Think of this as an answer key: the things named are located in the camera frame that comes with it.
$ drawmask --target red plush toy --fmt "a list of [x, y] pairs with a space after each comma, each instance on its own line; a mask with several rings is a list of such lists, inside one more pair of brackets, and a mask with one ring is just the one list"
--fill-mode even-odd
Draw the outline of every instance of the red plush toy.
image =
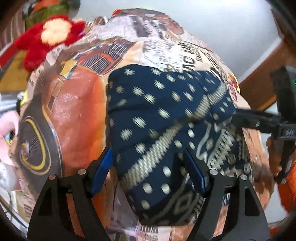
[[14, 45], [21, 50], [28, 50], [24, 59], [27, 71], [35, 70], [46, 58], [46, 54], [64, 43], [66, 46], [84, 36], [85, 22], [73, 22], [67, 15], [53, 15], [46, 22], [32, 26], [18, 37]]

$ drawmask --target navy blue fabric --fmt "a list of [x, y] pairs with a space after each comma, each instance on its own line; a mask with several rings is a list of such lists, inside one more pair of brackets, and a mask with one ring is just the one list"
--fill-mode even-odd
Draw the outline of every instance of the navy blue fabric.
[[[181, 153], [187, 145], [222, 174], [233, 174], [234, 167], [251, 176], [241, 138], [225, 130], [235, 107], [225, 84], [211, 72], [161, 72], [147, 66], [125, 66], [110, 74], [108, 100], [114, 166], [142, 224], [186, 225], [199, 214], [203, 198], [194, 191], [182, 163]], [[172, 126], [175, 135], [171, 140], [164, 138], [168, 148], [146, 169], [143, 156]], [[220, 155], [225, 158], [218, 164]], [[128, 185], [136, 177], [135, 169], [141, 181]], [[223, 204], [228, 204], [227, 197]]]

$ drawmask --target folded fabric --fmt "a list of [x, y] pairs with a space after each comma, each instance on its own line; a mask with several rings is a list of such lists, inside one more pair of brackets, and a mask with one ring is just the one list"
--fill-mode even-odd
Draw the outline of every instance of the folded fabric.
[[108, 100], [114, 165], [142, 224], [186, 225], [199, 214], [204, 199], [182, 163], [187, 145], [209, 168], [252, 178], [243, 140], [227, 127], [235, 107], [213, 73], [128, 65], [111, 73]]

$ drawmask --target white wall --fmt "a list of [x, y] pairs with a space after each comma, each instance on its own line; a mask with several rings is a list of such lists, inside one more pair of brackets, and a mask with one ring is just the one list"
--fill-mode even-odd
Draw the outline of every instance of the white wall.
[[119, 8], [167, 13], [208, 43], [242, 81], [277, 47], [280, 38], [264, 0], [81, 0], [79, 17], [110, 17]]
[[[278, 110], [277, 110], [276, 103], [274, 103], [272, 106], [270, 106], [266, 111], [269, 113], [277, 114]], [[262, 145], [265, 147], [267, 154], [268, 154], [268, 152], [267, 152], [267, 147], [266, 147], [266, 140], [268, 137], [270, 137], [270, 134], [261, 133]], [[268, 204], [267, 208], [265, 209], [265, 216], [266, 216], [268, 223], [273, 223], [273, 222], [283, 220], [287, 216], [286, 210], [281, 205], [281, 199], [279, 196], [277, 185], [275, 185], [274, 192], [271, 196], [269, 204]]]

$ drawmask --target screw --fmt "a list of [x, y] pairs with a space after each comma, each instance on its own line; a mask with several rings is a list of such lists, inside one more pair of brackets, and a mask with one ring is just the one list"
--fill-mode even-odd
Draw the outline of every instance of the screw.
[[78, 171], [78, 174], [79, 175], [84, 175], [86, 173], [86, 170], [85, 169], [80, 169], [79, 171]]
[[216, 170], [216, 169], [211, 169], [210, 170], [210, 174], [212, 174], [212, 175], [217, 175], [218, 174], [218, 171]]
[[53, 180], [53, 179], [55, 179], [55, 177], [56, 177], [55, 174], [50, 174], [49, 177], [48, 177], [48, 179], [49, 179], [49, 180]]
[[240, 177], [241, 177], [241, 179], [243, 179], [244, 181], [248, 180], [248, 177], [247, 177], [245, 174], [241, 175]]

